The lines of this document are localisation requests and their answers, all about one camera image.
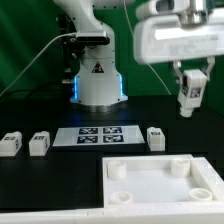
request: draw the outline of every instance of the calibration marker board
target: calibration marker board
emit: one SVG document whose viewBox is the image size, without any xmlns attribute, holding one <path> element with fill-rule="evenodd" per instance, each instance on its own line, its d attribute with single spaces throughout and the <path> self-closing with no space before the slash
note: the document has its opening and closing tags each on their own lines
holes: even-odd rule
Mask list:
<svg viewBox="0 0 224 224">
<path fill-rule="evenodd" d="M 145 143 L 139 126 L 59 128 L 54 147 Z"/>
</svg>

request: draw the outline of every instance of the blue led light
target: blue led light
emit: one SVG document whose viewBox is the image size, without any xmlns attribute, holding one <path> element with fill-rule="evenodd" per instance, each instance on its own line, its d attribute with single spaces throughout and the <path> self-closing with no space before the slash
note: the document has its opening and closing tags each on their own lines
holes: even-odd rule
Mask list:
<svg viewBox="0 0 224 224">
<path fill-rule="evenodd" d="M 78 81 L 77 76 L 74 78 L 74 100 L 78 100 Z"/>
<path fill-rule="evenodd" d="M 123 93 L 123 80 L 122 80 L 122 76 L 120 75 L 120 89 L 121 89 L 121 97 L 124 96 L 124 93 Z"/>
</svg>

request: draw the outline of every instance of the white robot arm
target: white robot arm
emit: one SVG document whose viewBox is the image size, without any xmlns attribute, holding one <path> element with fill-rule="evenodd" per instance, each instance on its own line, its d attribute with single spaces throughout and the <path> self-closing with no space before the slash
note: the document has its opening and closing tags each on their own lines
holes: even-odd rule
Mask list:
<svg viewBox="0 0 224 224">
<path fill-rule="evenodd" d="M 127 5 L 135 0 L 126 0 Z M 90 111 L 108 111 L 127 100 L 122 76 L 115 67 L 114 32 L 98 21 L 93 10 L 123 7 L 123 0 L 54 0 L 73 21 L 80 43 L 86 43 L 80 71 L 74 79 L 72 103 Z"/>
<path fill-rule="evenodd" d="M 135 29 L 134 55 L 140 64 L 173 62 L 179 78 L 181 115 L 191 117 L 200 107 L 204 89 L 215 64 L 224 54 L 224 9 L 213 0 L 174 0 L 170 10 L 159 11 L 161 0 L 137 9 L 141 21 Z M 180 71 L 181 61 L 207 58 L 207 67 Z"/>
</svg>

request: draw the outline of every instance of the black table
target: black table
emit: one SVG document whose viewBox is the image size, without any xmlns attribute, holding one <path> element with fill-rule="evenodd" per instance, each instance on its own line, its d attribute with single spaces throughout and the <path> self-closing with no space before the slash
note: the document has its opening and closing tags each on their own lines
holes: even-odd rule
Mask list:
<svg viewBox="0 0 224 224">
<path fill-rule="evenodd" d="M 150 152 L 146 144 L 74 147 L 45 157 L 30 157 L 34 133 L 58 128 L 139 125 L 146 140 L 149 127 L 166 136 L 166 152 Z M 125 108 L 96 114 L 74 110 L 54 100 L 12 100 L 0 103 L 0 137 L 23 134 L 14 158 L 0 158 L 0 212 L 46 211 L 103 207 L 102 158 L 162 154 L 203 156 L 224 177 L 224 118 L 202 105 L 191 119 L 179 115 L 175 96 L 130 97 Z"/>
</svg>

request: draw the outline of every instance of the green screen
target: green screen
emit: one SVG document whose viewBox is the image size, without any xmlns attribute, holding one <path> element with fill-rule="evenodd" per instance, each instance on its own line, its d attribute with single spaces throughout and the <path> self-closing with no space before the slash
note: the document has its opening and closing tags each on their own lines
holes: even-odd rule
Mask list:
<svg viewBox="0 0 224 224">
<path fill-rule="evenodd" d="M 132 28 L 138 22 L 135 16 L 136 7 L 143 2 L 145 1 L 136 0 L 128 7 Z M 59 35 L 55 18 L 60 13 L 62 10 L 54 4 L 53 0 L 0 0 L 0 91 L 15 79 L 51 39 Z M 114 29 L 116 67 L 124 77 L 125 94 L 128 96 L 167 95 L 167 91 L 149 66 L 138 65 L 135 62 L 132 36 L 124 9 L 96 11 L 95 15 Z M 204 97 L 204 101 L 222 115 L 224 115 L 223 64 L 224 58 L 217 57 Z M 198 61 L 186 63 L 186 67 L 189 68 L 198 66 L 201 66 Z M 170 92 L 176 95 L 178 86 L 170 64 L 156 64 L 153 68 L 166 83 Z M 59 43 L 56 42 L 9 91 L 34 89 L 48 82 L 60 82 L 62 76 L 62 54 Z M 21 93 L 13 96 L 24 97 Z M 39 96 L 50 97 L 50 94 Z"/>
</svg>

